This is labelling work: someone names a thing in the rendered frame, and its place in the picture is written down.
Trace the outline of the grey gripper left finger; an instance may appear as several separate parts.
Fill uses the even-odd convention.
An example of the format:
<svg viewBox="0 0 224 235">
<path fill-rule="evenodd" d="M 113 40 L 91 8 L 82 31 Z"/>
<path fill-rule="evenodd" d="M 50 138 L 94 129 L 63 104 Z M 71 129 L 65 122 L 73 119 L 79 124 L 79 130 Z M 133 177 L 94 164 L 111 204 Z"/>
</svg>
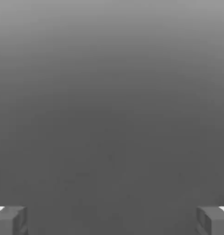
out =
<svg viewBox="0 0 224 235">
<path fill-rule="evenodd" d="M 29 235 L 28 208 L 0 206 L 0 235 Z"/>
</svg>

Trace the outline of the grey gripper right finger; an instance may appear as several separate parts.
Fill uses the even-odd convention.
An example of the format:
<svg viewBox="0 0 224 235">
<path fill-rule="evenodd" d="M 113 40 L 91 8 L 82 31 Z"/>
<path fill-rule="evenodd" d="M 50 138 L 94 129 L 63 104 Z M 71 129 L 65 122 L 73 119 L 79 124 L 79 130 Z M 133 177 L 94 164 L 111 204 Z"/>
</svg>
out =
<svg viewBox="0 0 224 235">
<path fill-rule="evenodd" d="M 224 235 L 224 206 L 196 208 L 197 235 Z"/>
</svg>

